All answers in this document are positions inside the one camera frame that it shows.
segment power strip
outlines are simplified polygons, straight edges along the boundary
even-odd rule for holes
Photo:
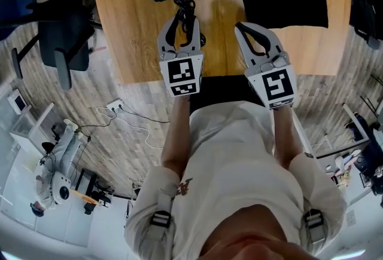
[[[120,106],[124,106],[124,102],[121,99],[114,100],[113,102],[107,104],[107,108],[110,111],[117,111]]]

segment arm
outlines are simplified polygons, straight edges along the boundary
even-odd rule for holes
[[[274,126],[275,156],[279,163],[288,170],[294,157],[303,152],[289,106],[282,106],[278,110],[274,110]]]
[[[339,233],[345,218],[347,203],[335,183],[321,170],[314,159],[300,154],[290,164],[289,171],[298,181],[305,199],[304,214],[320,210],[324,218],[325,240],[314,246],[305,227],[301,229],[302,246],[314,255],[327,246]]]
[[[174,171],[180,178],[190,154],[189,96],[176,97],[172,119],[161,154],[161,165]]]
[[[180,178],[189,160],[189,113],[189,97],[177,97],[161,155],[162,166],[154,167],[149,171],[126,221],[125,240],[141,259],[164,260],[167,251],[166,245],[173,239],[174,233],[170,229],[174,229],[174,225],[165,231],[162,240],[151,238],[149,235],[150,219],[158,210],[160,190],[171,198],[175,197]]]
[[[274,120],[276,157],[294,175],[302,189],[305,199],[303,214],[310,209],[320,210],[323,214],[326,239],[319,246],[311,244],[306,227],[301,229],[302,246],[315,255],[341,230],[347,205],[335,183],[318,167],[314,159],[303,153],[291,108],[283,106],[274,111]]]

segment strap buckle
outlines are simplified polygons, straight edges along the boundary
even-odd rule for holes
[[[169,228],[172,220],[172,215],[166,211],[157,211],[150,219],[150,224]]]
[[[311,209],[305,214],[305,224],[310,233],[311,243],[316,244],[326,239],[324,233],[323,214],[317,209]]]

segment floor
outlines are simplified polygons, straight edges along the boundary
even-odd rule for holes
[[[14,76],[11,63],[11,49],[19,50],[37,32],[37,26],[30,24],[19,27],[7,40],[0,42],[0,81]],[[12,84],[34,107],[36,115],[54,102],[52,114],[44,125],[70,118],[81,126],[96,124],[106,125],[109,119],[97,113],[97,107],[106,106],[116,98],[121,98],[127,106],[146,117],[168,121],[172,100],[162,82],[122,85],[114,73],[113,61],[102,33],[97,33],[95,46],[99,47],[90,56],[87,72],[72,71],[73,88],[63,91],[57,80],[55,68],[48,68],[41,63],[38,44],[22,61],[24,79],[15,79]],[[371,50],[367,44],[355,35],[350,28],[344,57],[339,73],[335,77],[299,76],[299,95],[294,109],[315,149],[326,148],[324,134],[329,134],[335,146],[350,142],[351,136],[343,125],[347,122],[342,104],[366,117],[368,122],[375,120],[373,114],[363,104],[360,96],[368,97],[377,105],[382,99],[383,88],[370,77],[376,74],[383,78],[383,47],[379,51]],[[168,124],[153,123],[127,113],[118,113],[133,126],[140,126],[150,131],[147,142],[153,147],[162,147]],[[108,127],[85,127],[85,134],[92,136],[83,150],[86,138],[78,151],[81,160],[78,168],[87,167],[104,177],[122,195],[131,194],[131,180],[145,178],[148,168],[159,163],[160,149],[150,148],[145,144],[147,132],[133,129],[126,123],[114,120]]]

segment wooden table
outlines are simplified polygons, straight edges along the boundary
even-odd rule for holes
[[[124,84],[162,79],[157,36],[174,16],[168,0],[96,0],[117,73]],[[206,36],[204,76],[239,75],[245,63],[234,34],[245,21],[242,0],[196,0],[196,15]],[[336,75],[342,59],[351,0],[327,0],[329,28],[290,26],[277,29],[297,74]]]

